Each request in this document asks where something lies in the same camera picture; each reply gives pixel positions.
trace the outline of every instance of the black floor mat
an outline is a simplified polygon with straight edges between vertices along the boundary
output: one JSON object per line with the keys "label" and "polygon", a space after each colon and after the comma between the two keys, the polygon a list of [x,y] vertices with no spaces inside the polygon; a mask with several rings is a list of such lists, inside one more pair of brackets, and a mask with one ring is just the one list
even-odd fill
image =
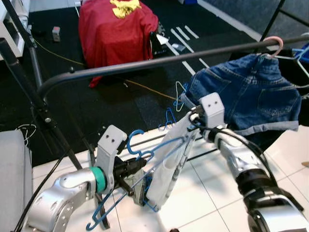
{"label": "black floor mat", "polygon": [[[201,37],[201,41],[205,36],[211,39],[212,36],[221,34],[221,42],[216,43],[219,46],[228,45],[228,34],[238,32],[197,4],[181,5],[176,0],[144,0],[143,2],[158,15],[167,30],[167,35],[170,36],[171,44],[179,43],[177,38],[170,34],[169,31],[176,26],[188,25]],[[36,40],[45,48],[69,59],[84,63],[78,36],[78,16],[74,8],[30,13],[29,23],[33,25]],[[59,43],[52,42],[51,31],[53,26],[61,28],[61,42]],[[240,44],[244,41],[244,38],[247,40],[248,36],[240,34],[239,38],[235,37],[234,41],[235,43],[239,41],[237,44]],[[213,48],[211,43],[207,45],[207,49]],[[40,47],[37,50],[44,80],[68,72],[70,67],[75,70],[84,69],[84,66],[60,59]],[[20,60],[34,84],[27,49],[25,49],[24,56]],[[197,59],[188,63],[195,71],[203,68],[203,65]],[[21,124],[32,121],[29,110],[30,104],[3,61],[0,62],[0,68],[0,131],[13,130]],[[80,152],[85,150],[85,146],[81,142],[68,112],[75,117],[77,124],[91,143],[97,142],[96,131],[103,125],[114,124],[128,134],[135,129],[144,131],[154,129],[165,122],[166,108],[173,107],[173,100],[131,83],[126,83],[126,86],[121,79],[130,79],[175,97],[175,81],[185,83],[190,80],[190,77],[190,73],[179,63],[104,77],[95,89],[88,87],[89,80],[83,80],[57,87],[48,94],[48,103],[60,129],[73,150]],[[175,113],[177,120],[184,116],[185,111]],[[35,133],[31,138],[30,148],[33,151],[33,166],[56,158],[49,154],[39,133]]]}

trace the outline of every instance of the jeans pocket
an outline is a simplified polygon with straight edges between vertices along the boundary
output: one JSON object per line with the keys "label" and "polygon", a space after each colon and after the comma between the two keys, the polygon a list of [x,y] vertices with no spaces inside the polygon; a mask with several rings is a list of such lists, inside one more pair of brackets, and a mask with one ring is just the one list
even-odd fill
{"label": "jeans pocket", "polygon": [[262,89],[257,108],[269,116],[283,116],[291,112],[298,98],[295,89]]}
{"label": "jeans pocket", "polygon": [[231,83],[215,74],[210,69],[203,69],[196,74],[190,86],[190,93],[197,101],[201,97],[217,92],[221,93]]}

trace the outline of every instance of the pink hanger hook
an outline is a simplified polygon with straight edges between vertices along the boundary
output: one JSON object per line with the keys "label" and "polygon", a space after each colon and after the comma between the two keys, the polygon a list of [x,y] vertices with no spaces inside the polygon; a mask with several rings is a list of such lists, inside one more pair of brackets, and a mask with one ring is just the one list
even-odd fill
{"label": "pink hanger hook", "polygon": [[274,58],[283,49],[283,40],[279,36],[269,36],[269,37],[265,38],[263,41],[266,41],[266,40],[275,40],[279,43],[279,49],[274,54],[272,54],[270,56],[270,57]]}

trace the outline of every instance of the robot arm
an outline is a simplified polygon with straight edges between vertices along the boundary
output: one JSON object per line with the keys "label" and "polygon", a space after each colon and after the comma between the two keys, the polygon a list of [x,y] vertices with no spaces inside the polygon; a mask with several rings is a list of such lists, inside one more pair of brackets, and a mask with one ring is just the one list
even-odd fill
{"label": "robot arm", "polygon": [[95,194],[108,194],[122,187],[132,195],[123,180],[143,166],[146,160],[122,161],[116,154],[123,149],[126,134],[111,125],[98,142],[95,167],[84,168],[58,177],[53,186],[44,190],[33,202],[23,230],[25,232],[64,232],[71,214]]}
{"label": "robot arm", "polygon": [[[231,130],[224,131],[246,141]],[[248,147],[222,133],[215,135],[214,142],[244,197],[252,232],[309,231],[309,223],[301,213],[302,206],[271,180],[263,163]]]}
{"label": "robot arm", "polygon": [[99,168],[85,168],[58,177],[34,201],[24,231],[64,232],[73,211],[94,197],[97,185],[94,172],[98,171]]}

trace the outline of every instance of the denim shorts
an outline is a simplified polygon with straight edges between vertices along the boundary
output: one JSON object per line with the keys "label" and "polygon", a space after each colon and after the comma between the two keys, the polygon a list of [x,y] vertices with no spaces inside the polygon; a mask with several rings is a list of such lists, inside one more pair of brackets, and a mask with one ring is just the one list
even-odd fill
{"label": "denim shorts", "polygon": [[225,106],[225,123],[240,135],[298,129],[301,96],[281,76],[276,58],[251,54],[202,69],[192,76],[181,100],[192,108],[213,92]]}

